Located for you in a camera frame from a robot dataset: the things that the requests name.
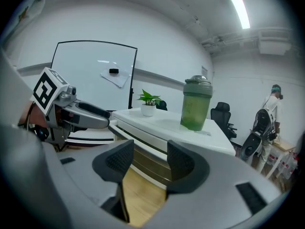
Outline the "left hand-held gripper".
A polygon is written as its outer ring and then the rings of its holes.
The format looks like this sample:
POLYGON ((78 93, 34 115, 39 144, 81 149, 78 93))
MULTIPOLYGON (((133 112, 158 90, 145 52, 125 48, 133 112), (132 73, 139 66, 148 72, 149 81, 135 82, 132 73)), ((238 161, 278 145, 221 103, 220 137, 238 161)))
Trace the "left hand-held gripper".
POLYGON ((69 107, 76 100, 76 88, 48 67, 41 72, 33 97, 50 130, 46 139, 49 143, 64 144, 71 132, 71 126, 104 129, 110 123, 110 113, 90 103, 78 102, 78 107, 69 107), (56 116, 60 110, 67 112, 64 121, 56 116))

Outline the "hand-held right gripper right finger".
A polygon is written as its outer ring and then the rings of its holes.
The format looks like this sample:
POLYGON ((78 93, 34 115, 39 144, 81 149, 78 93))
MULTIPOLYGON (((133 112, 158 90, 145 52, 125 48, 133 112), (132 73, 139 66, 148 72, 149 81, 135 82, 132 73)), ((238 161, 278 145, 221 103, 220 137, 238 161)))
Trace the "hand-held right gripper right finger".
POLYGON ((285 195, 237 157, 170 140, 172 181, 147 229, 258 229, 285 195))

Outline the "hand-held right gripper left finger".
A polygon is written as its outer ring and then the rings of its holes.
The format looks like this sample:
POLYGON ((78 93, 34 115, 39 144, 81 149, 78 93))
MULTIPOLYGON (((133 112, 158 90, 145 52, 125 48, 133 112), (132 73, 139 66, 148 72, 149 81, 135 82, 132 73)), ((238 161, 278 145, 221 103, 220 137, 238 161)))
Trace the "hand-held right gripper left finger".
POLYGON ((122 180, 133 161, 132 140, 57 153, 44 143, 51 179, 72 229, 132 229, 122 180))

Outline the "person's left forearm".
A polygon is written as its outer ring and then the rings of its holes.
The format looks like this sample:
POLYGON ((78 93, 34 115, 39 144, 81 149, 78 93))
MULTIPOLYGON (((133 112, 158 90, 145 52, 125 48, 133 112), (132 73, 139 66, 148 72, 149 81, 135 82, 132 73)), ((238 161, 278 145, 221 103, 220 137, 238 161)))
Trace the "person's left forearm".
MULTIPOLYGON (((33 104, 33 101, 28 101, 28 103, 26 104, 26 107, 24 108, 23 113, 19 119, 18 124, 24 124, 27 122, 26 118, 27 118, 28 112, 29 112, 32 104, 33 104)), ((29 116, 29 123, 34 124, 34 125, 39 125, 39 126, 42 126, 45 128, 48 127, 48 125, 45 121, 43 112, 39 109, 39 107, 36 104, 34 104, 31 114, 29 116)))

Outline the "white oven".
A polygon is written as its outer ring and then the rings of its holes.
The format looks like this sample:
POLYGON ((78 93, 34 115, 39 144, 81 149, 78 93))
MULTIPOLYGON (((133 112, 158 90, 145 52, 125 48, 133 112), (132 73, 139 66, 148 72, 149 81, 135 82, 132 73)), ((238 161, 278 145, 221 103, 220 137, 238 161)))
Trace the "white oven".
POLYGON ((113 112, 112 117, 110 124, 166 155, 168 140, 174 140, 235 156, 233 145, 214 120, 206 119, 202 130, 195 132, 180 124, 180 114, 165 110, 146 117, 134 108, 113 112))

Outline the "white paper sheet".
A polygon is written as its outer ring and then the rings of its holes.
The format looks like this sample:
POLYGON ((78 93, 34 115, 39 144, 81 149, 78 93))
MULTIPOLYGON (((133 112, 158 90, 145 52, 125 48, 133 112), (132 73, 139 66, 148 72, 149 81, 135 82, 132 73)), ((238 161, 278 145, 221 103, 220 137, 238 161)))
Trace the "white paper sheet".
POLYGON ((128 81, 128 79, 130 78, 131 75, 123 69, 119 69, 118 74, 115 74, 115 75, 109 74, 109 68, 106 68, 100 73, 100 76, 102 78, 112 82, 119 88, 123 88, 125 83, 128 81))

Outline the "square wooden table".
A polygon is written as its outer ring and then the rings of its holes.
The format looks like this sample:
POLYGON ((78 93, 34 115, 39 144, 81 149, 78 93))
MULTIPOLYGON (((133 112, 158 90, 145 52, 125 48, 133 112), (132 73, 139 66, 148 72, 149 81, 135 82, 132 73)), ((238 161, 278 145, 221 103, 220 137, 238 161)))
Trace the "square wooden table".
POLYGON ((123 179, 125 202, 130 217, 130 225, 143 226, 166 202, 166 192, 146 180, 133 169, 129 169, 123 179))

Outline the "black framed whiteboard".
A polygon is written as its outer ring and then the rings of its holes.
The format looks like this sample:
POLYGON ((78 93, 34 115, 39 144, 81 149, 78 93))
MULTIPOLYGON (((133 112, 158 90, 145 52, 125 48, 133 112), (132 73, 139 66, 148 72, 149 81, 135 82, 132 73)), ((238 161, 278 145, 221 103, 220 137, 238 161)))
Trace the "black framed whiteboard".
POLYGON ((67 41, 57 44, 51 68, 76 87, 79 100, 107 111, 132 106, 132 81, 137 48, 102 41, 67 41), (119 68, 131 76, 123 88, 102 78, 106 68, 119 68))

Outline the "small green potted plant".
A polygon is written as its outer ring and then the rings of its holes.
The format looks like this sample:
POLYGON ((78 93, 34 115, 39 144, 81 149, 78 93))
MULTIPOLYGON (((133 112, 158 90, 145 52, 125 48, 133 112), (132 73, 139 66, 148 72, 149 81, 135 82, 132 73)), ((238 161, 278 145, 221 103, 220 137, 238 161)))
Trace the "small green potted plant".
POLYGON ((142 115, 146 117, 152 117, 155 114, 156 106, 160 103, 161 98, 160 96, 152 95, 142 89, 142 94, 139 95, 137 101, 142 101, 142 115))

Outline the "grey backpack device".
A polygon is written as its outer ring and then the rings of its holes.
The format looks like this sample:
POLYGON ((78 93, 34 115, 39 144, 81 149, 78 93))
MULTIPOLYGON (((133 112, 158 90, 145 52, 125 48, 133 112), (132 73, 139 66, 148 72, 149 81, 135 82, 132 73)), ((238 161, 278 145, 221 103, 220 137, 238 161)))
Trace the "grey backpack device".
POLYGON ((273 140, 276 138, 273 126, 274 118, 269 109, 260 109, 255 116, 254 124, 250 134, 241 147, 239 158, 243 161, 250 159, 263 140, 273 140))

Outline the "person's white shirt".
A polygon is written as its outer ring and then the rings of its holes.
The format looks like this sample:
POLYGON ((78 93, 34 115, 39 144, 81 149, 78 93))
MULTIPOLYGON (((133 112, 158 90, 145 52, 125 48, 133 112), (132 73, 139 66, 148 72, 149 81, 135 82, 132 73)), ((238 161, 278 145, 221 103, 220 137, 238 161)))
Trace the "person's white shirt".
POLYGON ((42 143, 18 127, 30 96, 0 49, 0 229, 72 229, 42 143))

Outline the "green shaker bottle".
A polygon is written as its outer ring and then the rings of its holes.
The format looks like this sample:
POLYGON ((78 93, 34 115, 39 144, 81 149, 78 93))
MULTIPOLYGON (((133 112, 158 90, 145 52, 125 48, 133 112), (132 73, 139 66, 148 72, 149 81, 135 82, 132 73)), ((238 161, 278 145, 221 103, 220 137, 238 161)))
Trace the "green shaker bottle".
POLYGON ((207 118, 213 95, 211 82, 203 75, 185 80, 180 124, 192 131, 201 131, 207 118))

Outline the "wooden desk with white legs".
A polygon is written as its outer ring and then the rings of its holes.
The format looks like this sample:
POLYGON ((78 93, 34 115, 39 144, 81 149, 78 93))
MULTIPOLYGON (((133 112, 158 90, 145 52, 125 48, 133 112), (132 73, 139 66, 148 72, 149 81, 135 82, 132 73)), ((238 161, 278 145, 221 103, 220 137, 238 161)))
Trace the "wooden desk with white legs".
POLYGON ((273 148, 278 151, 279 156, 276 162, 273 164, 271 170, 269 173, 265 176, 266 179, 269 179, 270 176, 274 173, 274 171, 278 168, 279 164, 282 163, 282 160, 285 156, 288 155, 287 162, 290 161, 290 159, 293 156, 293 152, 295 151, 296 146, 292 145, 291 143, 281 139, 280 142, 274 142, 272 144, 273 148))

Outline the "white air conditioner unit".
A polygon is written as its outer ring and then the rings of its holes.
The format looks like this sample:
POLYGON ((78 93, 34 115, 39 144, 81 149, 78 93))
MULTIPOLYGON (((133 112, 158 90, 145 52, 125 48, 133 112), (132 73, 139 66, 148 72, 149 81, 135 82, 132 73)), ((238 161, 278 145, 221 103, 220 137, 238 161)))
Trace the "white air conditioner unit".
POLYGON ((266 30, 258 33, 258 49, 261 54, 283 56, 292 48, 288 31, 266 30))

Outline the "ceiling tube light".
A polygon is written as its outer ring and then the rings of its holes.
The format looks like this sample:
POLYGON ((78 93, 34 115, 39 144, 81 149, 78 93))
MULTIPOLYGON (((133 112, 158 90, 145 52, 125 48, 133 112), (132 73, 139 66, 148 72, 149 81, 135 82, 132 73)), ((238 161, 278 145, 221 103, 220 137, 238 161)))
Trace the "ceiling tube light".
POLYGON ((231 0, 237 12, 243 30, 251 28, 247 10, 243 0, 231 0))

